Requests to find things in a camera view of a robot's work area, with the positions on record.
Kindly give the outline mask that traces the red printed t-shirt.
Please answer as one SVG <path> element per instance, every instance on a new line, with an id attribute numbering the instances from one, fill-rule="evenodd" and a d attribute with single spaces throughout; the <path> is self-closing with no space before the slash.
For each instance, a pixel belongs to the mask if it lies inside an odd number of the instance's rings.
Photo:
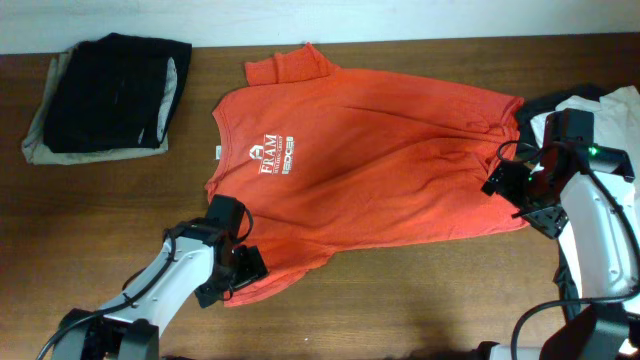
<path id="1" fill-rule="evenodd" d="M 247 86 L 213 111 L 221 151 L 210 195 L 250 210 L 267 276 L 249 305 L 336 253 L 523 227 L 482 188 L 519 136 L 522 99 L 432 78 L 342 68 L 311 45 L 245 66 Z"/>

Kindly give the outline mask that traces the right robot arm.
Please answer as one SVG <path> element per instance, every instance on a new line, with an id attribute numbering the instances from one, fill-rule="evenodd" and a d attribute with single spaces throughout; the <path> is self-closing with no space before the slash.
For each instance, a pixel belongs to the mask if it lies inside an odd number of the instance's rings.
<path id="1" fill-rule="evenodd" d="M 482 345 L 487 359 L 620 359 L 639 343 L 639 227 L 635 174 L 626 151 L 594 140 L 593 114 L 565 109 L 547 116 L 540 170 L 502 158 L 482 187 L 517 208 L 517 217 L 553 240 L 580 296 L 534 306 L 517 321 L 509 344 Z M 570 232 L 571 239 L 561 240 Z M 521 347 L 519 334 L 537 313 L 555 307 L 580 312 L 540 347 Z"/>

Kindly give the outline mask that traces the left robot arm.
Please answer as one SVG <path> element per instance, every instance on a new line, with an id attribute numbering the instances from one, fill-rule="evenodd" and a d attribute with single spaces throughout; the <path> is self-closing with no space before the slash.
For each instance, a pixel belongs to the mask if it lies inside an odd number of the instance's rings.
<path id="1" fill-rule="evenodd" d="M 241 225 L 251 219 L 239 200 L 215 196 L 204 216 L 164 231 L 157 257 L 116 297 L 95 311 L 71 310 L 38 356 L 159 358 L 160 338 L 190 296 L 207 308 L 267 276 L 258 248 L 244 243 Z"/>

